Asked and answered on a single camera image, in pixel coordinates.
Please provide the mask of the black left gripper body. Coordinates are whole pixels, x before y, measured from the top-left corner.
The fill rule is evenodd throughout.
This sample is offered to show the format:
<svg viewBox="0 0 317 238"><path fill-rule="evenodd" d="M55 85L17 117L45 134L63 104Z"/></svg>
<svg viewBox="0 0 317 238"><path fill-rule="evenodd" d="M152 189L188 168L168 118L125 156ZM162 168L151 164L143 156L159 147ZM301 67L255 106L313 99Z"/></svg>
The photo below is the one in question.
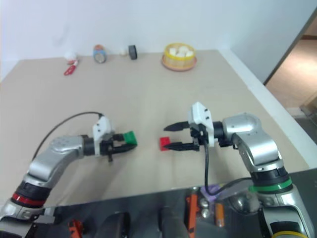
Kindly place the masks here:
<svg viewBox="0 0 317 238"><path fill-rule="evenodd" d="M100 142L100 155L106 156L109 163L113 162L114 140L112 135L104 136Z"/></svg>

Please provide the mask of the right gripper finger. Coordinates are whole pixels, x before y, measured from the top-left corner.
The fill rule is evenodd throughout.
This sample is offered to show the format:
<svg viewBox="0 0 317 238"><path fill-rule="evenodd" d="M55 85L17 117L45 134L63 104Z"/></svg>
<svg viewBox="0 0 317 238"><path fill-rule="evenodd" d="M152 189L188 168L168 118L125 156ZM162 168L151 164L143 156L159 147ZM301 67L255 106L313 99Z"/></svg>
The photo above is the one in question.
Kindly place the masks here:
<svg viewBox="0 0 317 238"><path fill-rule="evenodd" d="M176 122L174 124L166 126L164 131L182 131L184 129L190 128L190 125L187 121Z"/></svg>
<svg viewBox="0 0 317 238"><path fill-rule="evenodd" d="M174 151L189 151L194 150L193 143L182 143L182 142L173 142L164 145L164 148Z"/></svg>

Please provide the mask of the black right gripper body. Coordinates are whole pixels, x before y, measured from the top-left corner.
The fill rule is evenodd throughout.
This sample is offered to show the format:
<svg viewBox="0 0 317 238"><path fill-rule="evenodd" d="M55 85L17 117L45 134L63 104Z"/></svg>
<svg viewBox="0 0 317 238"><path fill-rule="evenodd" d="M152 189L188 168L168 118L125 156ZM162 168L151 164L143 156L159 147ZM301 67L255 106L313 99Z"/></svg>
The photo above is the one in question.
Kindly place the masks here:
<svg viewBox="0 0 317 238"><path fill-rule="evenodd" d="M194 150L199 151L200 146L208 146L209 135L203 124L190 124L190 135L193 138Z"/></svg>

